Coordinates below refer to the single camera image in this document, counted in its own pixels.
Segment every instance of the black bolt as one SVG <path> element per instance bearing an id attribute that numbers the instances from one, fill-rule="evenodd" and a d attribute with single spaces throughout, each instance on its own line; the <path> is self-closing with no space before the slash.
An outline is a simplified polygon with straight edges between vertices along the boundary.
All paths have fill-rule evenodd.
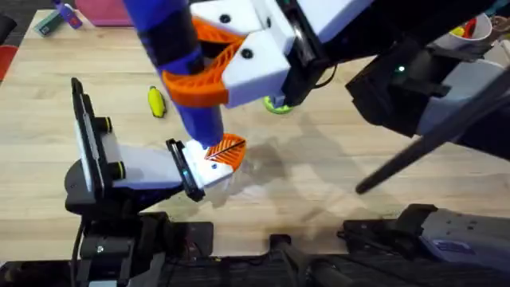
<path id="1" fill-rule="evenodd" d="M 230 16 L 228 14 L 222 14 L 222 16 L 220 16 L 220 22 L 221 23 L 230 23 Z"/>
<path id="2" fill-rule="evenodd" d="M 243 49 L 241 51 L 241 56 L 245 59 L 251 59 L 253 58 L 253 51 L 251 49 Z"/>

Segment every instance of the wooden tabletop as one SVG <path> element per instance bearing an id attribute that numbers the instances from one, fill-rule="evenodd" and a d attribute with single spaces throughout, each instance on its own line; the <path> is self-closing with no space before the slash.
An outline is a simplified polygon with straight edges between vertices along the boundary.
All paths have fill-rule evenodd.
<path id="1" fill-rule="evenodd" d="M 38 11 L 31 26 L 49 11 Z M 380 188 L 354 186 L 410 139 L 369 125 L 344 85 L 367 63 L 341 65 L 335 80 L 284 116 L 256 101 L 223 110 L 225 130 L 248 141 L 240 171 L 200 203 L 184 195 L 151 208 L 176 221 L 214 223 L 214 254 L 261 254 L 270 234 L 291 234 L 304 250 L 344 250 L 344 219 L 392 218 L 410 203 L 510 216 L 510 164 L 447 144 Z M 0 86 L 0 260 L 69 259 L 79 218 L 64 207 L 65 173 L 78 158 L 71 77 L 110 116 L 122 144 L 165 148 L 187 140 L 176 111 L 151 115 L 147 90 L 163 90 L 133 29 L 31 28 Z"/>

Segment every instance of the pink box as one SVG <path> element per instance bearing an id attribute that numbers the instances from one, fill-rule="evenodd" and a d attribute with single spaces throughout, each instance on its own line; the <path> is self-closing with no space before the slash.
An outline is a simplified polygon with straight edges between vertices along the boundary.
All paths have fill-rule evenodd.
<path id="1" fill-rule="evenodd" d="M 122 0 L 76 0 L 76 7 L 95 26 L 132 26 Z"/>

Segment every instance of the orange bracket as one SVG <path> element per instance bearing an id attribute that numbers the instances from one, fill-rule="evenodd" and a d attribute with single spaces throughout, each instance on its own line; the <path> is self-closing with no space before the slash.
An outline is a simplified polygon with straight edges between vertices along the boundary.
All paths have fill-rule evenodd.
<path id="1" fill-rule="evenodd" d="M 171 99 L 185 107 L 208 108 L 227 104 L 229 91 L 222 82 L 222 74 L 245 39 L 197 18 L 193 18 L 193 24 L 200 41 L 228 44 L 227 48 L 198 74 L 183 76 L 163 71 L 163 82 Z"/>
<path id="2" fill-rule="evenodd" d="M 209 148 L 206 159 L 217 163 L 230 165 L 236 171 L 242 163 L 246 153 L 246 140 L 233 134 L 224 134 L 223 140 L 216 146 Z"/>

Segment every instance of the yellow object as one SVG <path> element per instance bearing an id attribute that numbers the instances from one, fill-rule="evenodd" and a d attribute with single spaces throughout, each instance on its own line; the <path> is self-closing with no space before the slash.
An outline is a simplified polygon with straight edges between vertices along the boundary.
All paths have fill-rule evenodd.
<path id="1" fill-rule="evenodd" d="M 122 167 L 122 163 L 118 162 L 118 164 L 119 164 L 119 173 L 120 173 L 119 179 L 124 179 L 124 169 Z"/>
<path id="2" fill-rule="evenodd" d="M 458 36 L 458 37 L 462 37 L 464 35 L 464 32 L 465 32 L 465 30 L 462 27 L 457 27 L 450 31 L 450 33 L 452 33 L 453 35 Z"/>
<path id="3" fill-rule="evenodd" d="M 106 130 L 108 132 L 110 132 L 111 128 L 112 128 L 112 123 L 110 123 L 110 118 L 109 117 L 105 117 L 105 119 L 106 119 Z"/>
<path id="4" fill-rule="evenodd" d="M 152 115 L 162 118 L 167 113 L 167 106 L 161 92 L 154 86 L 149 89 L 149 105 L 151 106 Z"/>

